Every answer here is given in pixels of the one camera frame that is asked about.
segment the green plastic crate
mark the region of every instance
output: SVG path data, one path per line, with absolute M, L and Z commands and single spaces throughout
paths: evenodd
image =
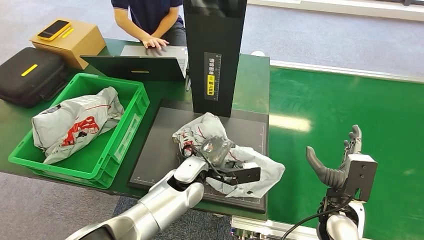
M 46 156 L 34 146 L 33 132 L 30 131 L 8 160 L 31 169 L 37 175 L 99 189 L 109 188 L 150 104 L 143 83 L 78 73 L 52 106 L 67 99 L 95 95 L 107 87 L 116 89 L 125 109 L 114 129 L 99 135 L 69 158 L 52 165 L 43 164 Z

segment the yellow label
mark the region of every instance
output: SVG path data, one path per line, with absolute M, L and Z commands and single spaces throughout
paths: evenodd
M 25 77 L 25 76 L 26 76 L 27 74 L 29 74 L 32 70 L 34 70 L 37 66 L 38 66 L 37 64 L 32 65 L 30 68 L 28 68 L 26 71 L 24 71 L 24 72 L 21 74 L 21 76 L 22 76 L 22 77 Z
M 65 32 L 63 35 L 62 35 L 62 38 L 64 39 L 64 38 L 66 38 L 70 33 L 72 33 L 72 31 L 74 30 L 74 28 L 73 27 L 71 27 L 71 29 L 69 29 L 67 32 Z
M 208 75 L 207 76 L 207 95 L 213 96 L 215 92 L 215 76 Z

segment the crumpled plastic bag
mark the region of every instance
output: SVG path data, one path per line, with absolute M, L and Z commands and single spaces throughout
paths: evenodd
M 45 164 L 57 163 L 116 127 L 123 114 L 113 87 L 65 100 L 32 118 L 34 145 L 44 151 Z
M 172 139 L 179 144 L 180 149 L 185 145 L 202 145 L 205 139 L 211 137 L 224 137 L 228 139 L 224 126 L 220 119 L 212 113 L 194 119 L 182 126 L 172 134 Z M 208 177 L 206 182 L 215 190 L 229 197 L 252 197 L 262 198 L 276 183 L 278 183 L 285 171 L 283 164 L 271 160 L 260 154 L 251 147 L 238 146 L 232 148 L 224 160 L 226 163 L 234 162 L 239 168 L 260 167 L 260 180 L 235 186 L 228 185 Z

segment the black case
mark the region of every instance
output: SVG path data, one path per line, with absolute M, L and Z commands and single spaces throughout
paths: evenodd
M 45 50 L 26 47 L 0 65 L 0 99 L 22 107 L 32 108 L 42 100 L 51 100 L 66 84 L 64 61 Z

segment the gray carpet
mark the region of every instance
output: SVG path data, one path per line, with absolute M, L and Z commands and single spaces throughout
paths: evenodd
M 97 24 L 105 38 L 132 40 L 105 0 L 0 0 L 0 63 L 56 17 Z M 273 60 L 424 77 L 422 22 L 249 5 L 241 52 Z M 65 239 L 134 201 L 0 173 L 0 240 Z M 200 231 L 207 226 L 207 231 Z M 155 239 L 228 239 L 229 218 L 190 211 Z

